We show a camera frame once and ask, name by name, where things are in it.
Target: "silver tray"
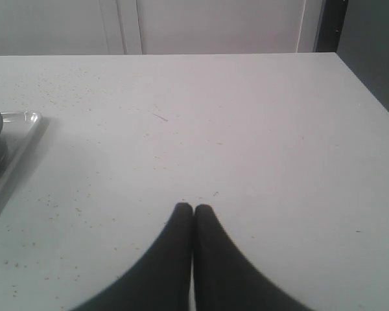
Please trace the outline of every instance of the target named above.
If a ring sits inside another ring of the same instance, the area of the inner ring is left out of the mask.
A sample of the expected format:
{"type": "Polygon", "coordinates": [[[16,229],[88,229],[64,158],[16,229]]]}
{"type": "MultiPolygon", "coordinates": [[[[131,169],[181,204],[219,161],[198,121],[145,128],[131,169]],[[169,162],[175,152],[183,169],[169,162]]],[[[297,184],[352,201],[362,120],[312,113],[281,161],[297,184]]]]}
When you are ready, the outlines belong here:
{"type": "Polygon", "coordinates": [[[41,114],[33,111],[3,112],[2,116],[7,155],[0,166],[0,213],[12,192],[15,169],[41,121],[41,114]]]}

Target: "white table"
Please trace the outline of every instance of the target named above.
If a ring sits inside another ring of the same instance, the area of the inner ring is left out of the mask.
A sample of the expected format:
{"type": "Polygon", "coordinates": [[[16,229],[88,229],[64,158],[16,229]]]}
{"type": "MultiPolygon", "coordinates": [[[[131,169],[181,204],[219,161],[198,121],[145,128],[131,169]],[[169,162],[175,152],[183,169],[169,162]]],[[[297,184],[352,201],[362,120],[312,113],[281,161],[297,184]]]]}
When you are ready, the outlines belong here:
{"type": "Polygon", "coordinates": [[[389,114],[335,54],[0,57],[49,126],[0,216],[0,310],[69,310],[211,204],[317,310],[389,310],[389,114]]]}

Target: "gray wall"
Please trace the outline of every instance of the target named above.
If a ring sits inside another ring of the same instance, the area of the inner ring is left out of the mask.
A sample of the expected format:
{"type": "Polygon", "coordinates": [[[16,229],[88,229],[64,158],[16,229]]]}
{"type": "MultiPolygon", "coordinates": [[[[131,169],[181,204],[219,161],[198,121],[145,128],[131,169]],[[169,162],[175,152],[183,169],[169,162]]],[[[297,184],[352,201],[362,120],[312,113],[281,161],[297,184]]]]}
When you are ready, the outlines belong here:
{"type": "Polygon", "coordinates": [[[389,111],[389,0],[350,0],[338,55],[389,111]]]}

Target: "metal tray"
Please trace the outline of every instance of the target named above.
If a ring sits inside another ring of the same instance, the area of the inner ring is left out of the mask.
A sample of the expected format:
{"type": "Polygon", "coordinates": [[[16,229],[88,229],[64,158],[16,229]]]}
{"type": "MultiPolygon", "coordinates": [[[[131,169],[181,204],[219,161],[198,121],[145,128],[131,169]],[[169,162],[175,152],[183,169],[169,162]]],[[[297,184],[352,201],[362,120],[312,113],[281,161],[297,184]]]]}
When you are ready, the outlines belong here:
{"type": "Polygon", "coordinates": [[[0,166],[0,213],[12,192],[10,182],[14,171],[29,146],[41,121],[41,114],[33,111],[3,112],[1,135],[7,145],[7,155],[0,166]]]}

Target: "black object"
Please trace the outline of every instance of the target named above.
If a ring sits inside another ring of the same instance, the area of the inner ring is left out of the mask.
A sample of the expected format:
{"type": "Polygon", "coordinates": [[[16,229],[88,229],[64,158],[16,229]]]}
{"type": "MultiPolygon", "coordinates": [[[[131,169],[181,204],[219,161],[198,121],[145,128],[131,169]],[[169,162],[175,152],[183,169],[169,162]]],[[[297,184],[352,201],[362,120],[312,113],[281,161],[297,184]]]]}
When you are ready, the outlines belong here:
{"type": "Polygon", "coordinates": [[[194,290],[198,311],[310,310],[246,260],[210,206],[198,206],[194,220],[194,290]]]}
{"type": "Polygon", "coordinates": [[[349,0],[325,0],[316,52],[336,52],[349,0]]]}
{"type": "Polygon", "coordinates": [[[143,257],[117,282],[75,311],[187,311],[192,235],[193,208],[179,203],[143,257]]]}

